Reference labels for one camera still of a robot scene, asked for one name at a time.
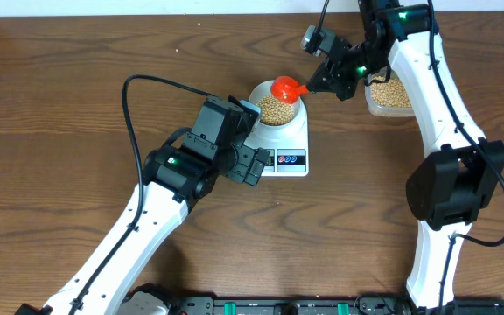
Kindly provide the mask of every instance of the bowl of grains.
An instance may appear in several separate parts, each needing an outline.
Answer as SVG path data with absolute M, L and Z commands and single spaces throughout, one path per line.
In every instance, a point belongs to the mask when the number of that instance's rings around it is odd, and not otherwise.
M 306 120 L 306 107 L 300 97 L 292 104 L 278 101 L 271 95 L 272 83 L 273 80 L 265 81 L 250 94 L 248 101 L 262 110 L 255 132 L 260 137 L 274 139 L 292 137 Z
M 369 82 L 372 79 L 384 81 L 385 77 L 386 68 L 377 74 L 369 75 L 367 79 Z M 373 83 L 370 87 L 365 87 L 365 98 L 368 111 L 375 116 L 411 117 L 415 115 L 410 98 L 394 72 L 391 73 L 388 83 Z

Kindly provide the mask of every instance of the wood grain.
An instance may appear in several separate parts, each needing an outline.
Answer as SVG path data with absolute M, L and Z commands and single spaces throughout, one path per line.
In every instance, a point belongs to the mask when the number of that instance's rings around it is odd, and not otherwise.
M 441 13 L 444 49 L 472 116 L 504 141 L 504 12 Z M 120 103 L 147 73 L 247 98 L 318 66 L 299 42 L 315 15 L 0 18 L 0 314 L 42 305 L 85 262 L 137 182 Z M 327 26 L 362 40 L 356 14 Z M 130 88 L 143 154 L 191 126 L 203 98 L 153 82 Z M 423 160 L 417 123 L 368 113 L 360 91 L 307 95 L 311 173 L 220 179 L 137 280 L 220 296 L 399 292 L 417 225 L 404 197 Z M 472 235 L 504 233 L 498 190 Z M 459 296 L 504 298 L 504 246 L 464 245 Z

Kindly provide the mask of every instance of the white kitchen scale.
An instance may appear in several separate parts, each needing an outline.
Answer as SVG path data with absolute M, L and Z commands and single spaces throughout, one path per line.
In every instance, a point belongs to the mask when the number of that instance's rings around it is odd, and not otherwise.
M 273 80 L 257 86 L 248 100 L 257 104 L 270 94 Z M 306 107 L 299 97 L 292 105 L 295 118 L 281 126 L 269 126 L 259 122 L 250 133 L 245 145 L 250 148 L 263 148 L 269 151 L 269 159 L 263 168 L 262 176 L 306 176 L 309 170 L 308 159 L 308 119 Z

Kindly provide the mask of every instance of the white bowl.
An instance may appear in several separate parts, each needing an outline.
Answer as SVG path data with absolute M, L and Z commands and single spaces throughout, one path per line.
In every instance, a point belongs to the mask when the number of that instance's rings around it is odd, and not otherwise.
M 252 104 L 257 104 L 262 98 L 267 95 L 271 95 L 270 88 L 273 80 L 265 81 L 257 87 L 254 88 L 250 94 L 249 102 Z M 295 117 L 286 124 L 280 126 L 269 126 L 262 122 L 258 123 L 255 129 L 255 133 L 259 137 L 263 137 L 270 140 L 283 139 L 286 137 L 292 137 L 301 129 L 305 123 L 306 118 L 306 107 L 303 104 L 303 100 L 299 97 L 295 103 L 293 103 L 293 110 Z

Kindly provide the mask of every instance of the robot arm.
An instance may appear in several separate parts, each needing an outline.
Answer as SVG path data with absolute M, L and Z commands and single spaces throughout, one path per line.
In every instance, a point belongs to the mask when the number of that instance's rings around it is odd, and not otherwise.
M 366 85 L 385 82 L 367 77 L 383 68 L 394 71 L 408 94 L 421 130 L 425 160 L 409 177 L 406 196 L 418 222 L 416 258 L 406 283 L 416 309 L 438 307 L 441 283 L 443 305 L 454 299 L 452 281 L 462 241 L 450 247 L 454 233 L 466 235 L 478 212 L 491 199 L 497 178 L 476 155 L 441 95 L 430 67 L 431 21 L 426 4 L 402 7 L 397 0 L 360 0 L 365 41 L 351 46 L 335 33 L 310 26 L 302 47 L 325 61 L 306 84 L 312 92 L 335 93 L 340 100 L 354 96 L 359 80 Z M 465 130 L 491 158 L 499 172 L 504 166 L 501 141 L 488 142 L 470 117 L 446 65 L 442 40 L 432 34 L 438 71 L 451 104 Z M 443 281 L 445 262 L 448 272 Z
M 77 274 L 42 310 L 24 304 L 16 314 L 135 314 L 134 305 L 122 304 L 126 293 L 163 240 L 197 201 L 213 190 L 217 177 L 223 175 L 251 186 L 258 183 L 270 154 L 243 143 L 259 116 L 260 109 L 246 101 L 208 96 L 192 130 L 180 129 L 186 131 L 182 146 L 172 146 L 182 134 L 176 132 L 146 158 L 143 211 L 137 226 L 106 262 L 83 299 L 77 300 L 81 290 L 132 222 L 139 201 L 138 186 L 116 224 Z M 154 312 L 145 314 L 166 314 L 164 305 L 154 307 Z

